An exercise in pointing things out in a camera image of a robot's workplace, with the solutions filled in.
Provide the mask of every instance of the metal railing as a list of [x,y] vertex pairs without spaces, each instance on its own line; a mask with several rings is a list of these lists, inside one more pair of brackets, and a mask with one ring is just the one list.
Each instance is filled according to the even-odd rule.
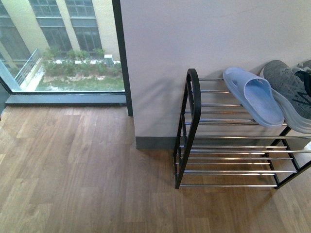
[[15,76],[15,81],[18,83],[18,85],[21,85],[23,81],[25,81],[26,77],[30,74],[31,70],[37,63],[37,61],[40,59],[40,53],[38,49],[36,49],[33,54],[30,56],[30,58],[27,60],[27,62],[24,64],[22,69],[18,72],[18,74]]

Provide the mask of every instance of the slide sandal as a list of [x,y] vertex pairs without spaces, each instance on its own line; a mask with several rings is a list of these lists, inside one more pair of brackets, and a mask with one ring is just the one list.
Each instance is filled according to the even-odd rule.
[[228,89],[258,124],[268,128],[282,126],[284,115],[267,80],[238,67],[227,68],[223,77]]

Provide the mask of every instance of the building window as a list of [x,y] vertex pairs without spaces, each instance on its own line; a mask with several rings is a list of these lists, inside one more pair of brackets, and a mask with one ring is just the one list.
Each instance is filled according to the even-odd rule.
[[72,49],[55,0],[30,0],[37,22],[50,47],[57,47],[62,56]]
[[57,47],[66,55],[72,47],[65,28],[42,28],[50,47]]
[[66,0],[70,17],[95,17],[92,0]]
[[8,12],[6,11],[3,3],[0,1],[0,16],[7,16],[9,17]]
[[56,0],[30,0],[36,17],[60,17]]
[[0,27],[0,41],[13,61],[27,61],[30,53],[15,27]]
[[95,55],[94,49],[101,49],[101,41],[97,28],[75,28],[80,48]]
[[81,50],[95,56],[94,49],[102,49],[92,0],[66,0],[71,23]]
[[16,63],[24,64],[30,53],[12,22],[8,12],[0,1],[0,42]]

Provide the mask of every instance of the building facade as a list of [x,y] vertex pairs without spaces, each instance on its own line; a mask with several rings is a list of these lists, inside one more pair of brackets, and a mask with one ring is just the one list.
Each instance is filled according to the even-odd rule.
[[20,69],[37,49],[104,49],[120,59],[111,0],[0,0],[0,60]]

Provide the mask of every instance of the metal shoe rack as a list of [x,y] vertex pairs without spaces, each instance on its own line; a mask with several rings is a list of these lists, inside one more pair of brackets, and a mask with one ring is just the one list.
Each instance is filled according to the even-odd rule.
[[[311,136],[288,136],[291,128],[286,124],[279,135],[262,135],[260,133],[262,126],[253,119],[236,118],[239,114],[240,116],[247,114],[241,104],[202,103],[201,94],[231,95],[228,90],[201,90],[200,83],[203,82],[205,84],[206,82],[223,82],[223,79],[199,79],[195,69],[189,69],[187,72],[173,151],[175,188],[273,187],[278,189],[311,167],[311,161],[300,166],[295,157],[297,153],[310,155],[311,150],[292,150],[288,142],[290,139],[311,141]],[[201,118],[201,115],[217,115],[226,118]],[[259,129],[257,132],[261,135],[246,136],[231,133],[212,135],[213,132],[197,134],[200,126],[215,125],[228,127],[258,125],[256,126]],[[269,141],[267,146],[254,143],[266,141]]]

